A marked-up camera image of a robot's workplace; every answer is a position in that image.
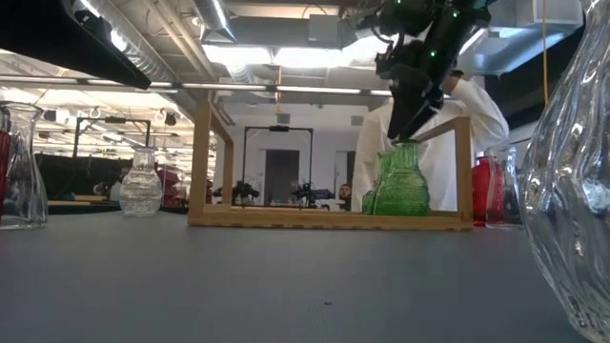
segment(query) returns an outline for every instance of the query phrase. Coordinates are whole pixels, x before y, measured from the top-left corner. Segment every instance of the white lab coat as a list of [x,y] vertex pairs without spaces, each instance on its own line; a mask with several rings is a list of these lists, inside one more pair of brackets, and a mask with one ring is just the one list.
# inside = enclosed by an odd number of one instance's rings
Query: white lab coat
[[[456,100],[446,100],[443,108],[416,134],[428,131],[458,116],[468,116],[474,151],[493,147],[508,137],[508,124],[487,92],[474,82],[459,80],[452,93]],[[362,195],[373,188],[377,179],[380,151],[394,147],[386,136],[392,104],[369,113],[362,124],[356,146],[352,211],[361,212]],[[452,131],[419,145],[419,168],[428,181],[430,208],[436,211],[457,209],[455,135]]]

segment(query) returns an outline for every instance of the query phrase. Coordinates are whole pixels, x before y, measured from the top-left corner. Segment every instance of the fluorescent light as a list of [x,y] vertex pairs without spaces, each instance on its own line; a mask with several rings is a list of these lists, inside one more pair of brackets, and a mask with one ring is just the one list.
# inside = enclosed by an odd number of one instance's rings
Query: fluorescent light
[[101,126],[99,126],[97,124],[91,124],[91,127],[96,129],[96,130],[98,130],[98,131],[107,131],[106,128],[101,127]]
[[243,66],[251,64],[271,64],[272,57],[265,48],[218,47],[204,45],[203,50],[210,61],[226,66]]
[[171,87],[172,86],[172,82],[158,82],[158,81],[154,81],[151,82],[151,87]]
[[277,86],[278,91],[311,92],[311,93],[330,93],[330,94],[360,94],[360,90],[355,89],[336,89],[325,87],[301,87],[301,86]]
[[119,135],[119,134],[116,134],[116,133],[107,133],[107,132],[106,133],[102,133],[102,137],[106,137],[106,138],[108,138],[110,140],[113,140],[115,142],[120,142],[120,141],[123,140],[123,136]]
[[375,96],[392,96],[391,91],[371,90],[371,95]]
[[140,142],[136,141],[135,139],[131,139],[131,138],[128,138],[128,137],[123,137],[123,139],[124,139],[124,140],[126,140],[126,141],[129,141],[129,142],[132,142],[132,143],[134,143],[135,145],[138,145],[138,146],[144,147],[144,144],[142,144],[142,143],[140,143]]
[[473,44],[475,44],[475,42],[486,31],[487,31],[487,29],[478,29],[472,36],[470,36],[470,38],[468,38],[468,40],[464,43],[464,45],[461,46],[461,50],[459,51],[459,54],[463,54],[466,50],[468,50],[468,48],[470,48]]
[[121,37],[120,34],[118,34],[118,32],[116,30],[112,30],[111,31],[111,41],[114,44],[114,46],[121,50],[122,52],[124,52],[127,49],[127,42],[123,39],[123,37]]
[[348,66],[348,62],[340,50],[282,48],[274,56],[275,64],[288,68],[333,68]]
[[83,6],[87,8],[87,10],[89,10],[91,13],[93,13],[93,15],[95,15],[96,17],[100,16],[99,12],[93,8],[92,4],[90,4],[88,0],[80,0],[80,3],[83,4]]
[[102,79],[90,79],[87,82],[91,85],[99,85],[99,86],[124,86],[118,82],[114,82],[111,80],[102,80]]
[[264,85],[232,85],[232,84],[205,84],[205,83],[183,83],[188,89],[220,90],[220,91],[265,91]]
[[72,85],[78,80],[69,77],[39,77],[26,75],[0,75],[0,82],[28,82],[43,84]]

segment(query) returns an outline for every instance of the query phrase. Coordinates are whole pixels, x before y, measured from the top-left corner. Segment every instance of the clear glass vase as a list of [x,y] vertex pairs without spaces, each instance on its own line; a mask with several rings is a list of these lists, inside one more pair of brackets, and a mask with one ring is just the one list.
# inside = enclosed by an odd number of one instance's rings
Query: clear glass vase
[[154,148],[133,148],[133,164],[123,179],[119,203],[127,216],[149,216],[159,211],[163,191],[154,171]]
[[487,151],[489,156],[489,191],[485,212],[485,227],[521,229],[519,187],[515,170],[517,149],[501,146]]
[[32,140],[42,109],[0,101],[0,169],[4,202],[0,229],[33,229],[49,217],[45,185],[36,166]]
[[610,342],[610,0],[581,3],[586,29],[532,136],[520,203],[570,323]]

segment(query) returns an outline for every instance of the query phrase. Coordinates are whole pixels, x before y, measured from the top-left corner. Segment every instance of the yellow cable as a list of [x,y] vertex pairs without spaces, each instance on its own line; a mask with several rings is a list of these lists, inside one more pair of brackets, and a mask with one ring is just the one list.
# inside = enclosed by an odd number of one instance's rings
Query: yellow cable
[[548,70],[546,64],[546,0],[542,0],[542,89],[544,91],[544,107],[549,105]]

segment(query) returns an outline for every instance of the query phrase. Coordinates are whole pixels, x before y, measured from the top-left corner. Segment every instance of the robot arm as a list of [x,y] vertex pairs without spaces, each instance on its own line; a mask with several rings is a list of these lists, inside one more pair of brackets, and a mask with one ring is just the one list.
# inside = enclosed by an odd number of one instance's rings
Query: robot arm
[[[391,139],[410,138],[442,107],[440,85],[452,71],[461,46],[477,28],[487,27],[491,15],[486,0],[386,0],[359,25],[369,26],[376,36],[389,43],[377,55],[376,73],[392,80],[394,97],[388,129]],[[398,33],[398,41],[381,34]],[[404,45],[404,35],[420,35],[430,28],[424,41]]]

